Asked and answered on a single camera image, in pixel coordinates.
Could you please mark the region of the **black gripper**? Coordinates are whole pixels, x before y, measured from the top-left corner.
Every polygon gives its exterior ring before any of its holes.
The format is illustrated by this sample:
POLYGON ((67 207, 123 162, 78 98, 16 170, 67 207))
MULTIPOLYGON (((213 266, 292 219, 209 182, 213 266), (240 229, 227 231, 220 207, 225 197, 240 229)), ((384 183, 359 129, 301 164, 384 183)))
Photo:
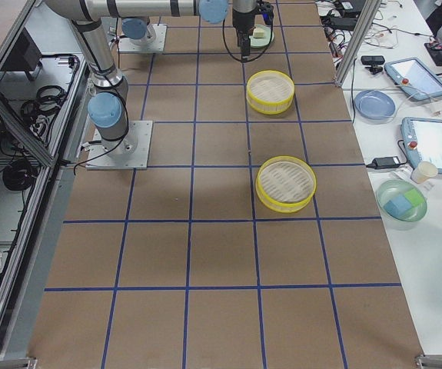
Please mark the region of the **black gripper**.
POLYGON ((241 60, 246 62, 251 54, 250 35, 255 18, 261 15, 266 25, 273 25, 274 7, 268 1, 234 0, 232 2, 232 24, 236 30, 241 51, 241 60))

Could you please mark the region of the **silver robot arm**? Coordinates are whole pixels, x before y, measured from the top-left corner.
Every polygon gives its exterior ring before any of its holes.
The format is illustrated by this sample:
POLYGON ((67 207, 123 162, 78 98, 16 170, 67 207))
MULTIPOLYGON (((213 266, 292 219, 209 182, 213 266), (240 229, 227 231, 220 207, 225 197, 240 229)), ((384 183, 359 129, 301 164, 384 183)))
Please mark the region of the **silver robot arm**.
POLYGON ((261 16, 266 25, 273 25, 274 8, 267 1, 47 1, 56 14, 68 19, 79 48, 91 69, 91 80, 97 94, 110 93, 125 107, 128 82, 115 64, 101 20, 111 17, 129 24, 124 31, 130 39, 143 39, 151 16, 198 16, 204 21, 225 23, 232 10, 232 24, 239 62, 249 62, 250 37, 255 30, 255 18, 261 16))

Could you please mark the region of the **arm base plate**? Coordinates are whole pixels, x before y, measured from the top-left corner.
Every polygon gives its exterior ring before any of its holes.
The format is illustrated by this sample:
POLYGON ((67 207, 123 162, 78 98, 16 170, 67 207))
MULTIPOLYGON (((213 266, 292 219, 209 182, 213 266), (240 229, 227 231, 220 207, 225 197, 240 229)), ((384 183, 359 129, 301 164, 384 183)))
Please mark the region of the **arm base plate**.
POLYGON ((123 31, 118 44, 120 52, 124 54, 155 54, 162 53, 165 49, 165 39, 168 27, 166 24, 149 24, 138 34, 123 31))
POLYGON ((102 141, 96 128, 93 139, 99 141, 88 151, 85 167, 89 170, 146 169, 150 152, 153 121, 129 121, 129 131, 124 141, 113 151, 117 143, 102 141))

